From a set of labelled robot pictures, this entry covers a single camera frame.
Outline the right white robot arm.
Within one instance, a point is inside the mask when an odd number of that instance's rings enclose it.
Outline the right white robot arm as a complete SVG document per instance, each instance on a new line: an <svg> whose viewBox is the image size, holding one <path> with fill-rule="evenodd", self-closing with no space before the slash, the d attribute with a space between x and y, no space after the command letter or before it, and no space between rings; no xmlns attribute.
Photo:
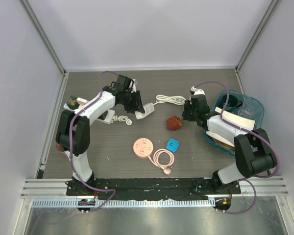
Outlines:
<svg viewBox="0 0 294 235"><path fill-rule="evenodd" d="M212 189L223 193L235 182L275 168L279 169L279 158L270 144L265 130L246 129L224 117L224 111L211 112L205 95L195 94L186 100L182 119L195 121L207 132L216 134L234 146L235 162L217 170L212 175Z"/></svg>

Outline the long white power strip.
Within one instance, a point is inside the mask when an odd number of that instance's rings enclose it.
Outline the long white power strip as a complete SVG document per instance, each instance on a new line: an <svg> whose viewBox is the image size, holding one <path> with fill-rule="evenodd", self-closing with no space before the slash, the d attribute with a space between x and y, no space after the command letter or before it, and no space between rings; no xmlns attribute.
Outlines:
<svg viewBox="0 0 294 235"><path fill-rule="evenodd" d="M63 108L65 110L69 110L69 111L76 111L76 110L71 110L68 108L68 106L66 104L63 105ZM105 111L103 114L101 114L97 119L96 121L100 121L100 122L103 122L103 123L106 123L106 124L111 124L113 122L113 116L115 115L115 111L111 110L111 109L108 109L107 111Z"/></svg>

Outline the round pink power socket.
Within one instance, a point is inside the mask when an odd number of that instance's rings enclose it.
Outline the round pink power socket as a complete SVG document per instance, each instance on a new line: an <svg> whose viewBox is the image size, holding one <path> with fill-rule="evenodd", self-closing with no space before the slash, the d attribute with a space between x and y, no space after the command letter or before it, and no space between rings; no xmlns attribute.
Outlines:
<svg viewBox="0 0 294 235"><path fill-rule="evenodd" d="M147 138L137 139L133 144L133 151L138 158L148 158L153 153L153 143Z"/></svg>

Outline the short white power strip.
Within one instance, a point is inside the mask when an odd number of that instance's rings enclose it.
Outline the short white power strip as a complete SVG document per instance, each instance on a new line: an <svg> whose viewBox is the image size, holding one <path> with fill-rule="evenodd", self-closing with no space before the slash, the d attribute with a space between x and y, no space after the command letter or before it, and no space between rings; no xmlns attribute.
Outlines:
<svg viewBox="0 0 294 235"><path fill-rule="evenodd" d="M144 113L141 111L135 111L135 117L136 119L144 119L150 114L154 112L154 104L153 103L147 103L143 106Z"/></svg>

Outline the red cube plug adapter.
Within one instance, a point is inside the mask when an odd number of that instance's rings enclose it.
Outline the red cube plug adapter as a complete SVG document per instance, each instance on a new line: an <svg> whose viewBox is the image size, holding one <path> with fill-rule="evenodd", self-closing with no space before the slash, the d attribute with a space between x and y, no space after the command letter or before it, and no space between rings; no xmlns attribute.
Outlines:
<svg viewBox="0 0 294 235"><path fill-rule="evenodd" d="M182 121L177 116L172 116L166 120L166 127L170 131L176 131L182 127Z"/></svg>

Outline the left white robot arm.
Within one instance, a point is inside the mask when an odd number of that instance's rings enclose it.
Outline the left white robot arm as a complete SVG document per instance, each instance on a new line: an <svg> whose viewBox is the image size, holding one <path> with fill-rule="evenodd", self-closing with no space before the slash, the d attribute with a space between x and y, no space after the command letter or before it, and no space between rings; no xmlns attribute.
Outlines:
<svg viewBox="0 0 294 235"><path fill-rule="evenodd" d="M90 127L103 113L117 105L123 105L128 113L144 113L140 91L135 79L116 74L117 80L101 88L99 94L81 108L61 113L55 141L68 156L73 181L83 195L90 195L94 190L113 192L113 189L95 188L95 177L92 172L87 149L90 145Z"/></svg>

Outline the blue plug adapter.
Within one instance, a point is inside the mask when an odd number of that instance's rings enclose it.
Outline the blue plug adapter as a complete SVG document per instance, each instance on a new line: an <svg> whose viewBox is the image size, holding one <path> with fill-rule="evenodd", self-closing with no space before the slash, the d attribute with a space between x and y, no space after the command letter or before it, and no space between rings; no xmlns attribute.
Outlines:
<svg viewBox="0 0 294 235"><path fill-rule="evenodd" d="M176 140L176 139L171 138L171 139L168 140L168 142L166 144L166 149L168 151L174 153L174 152L176 152L178 150L179 146L180 146L180 142L178 140Z"/></svg>

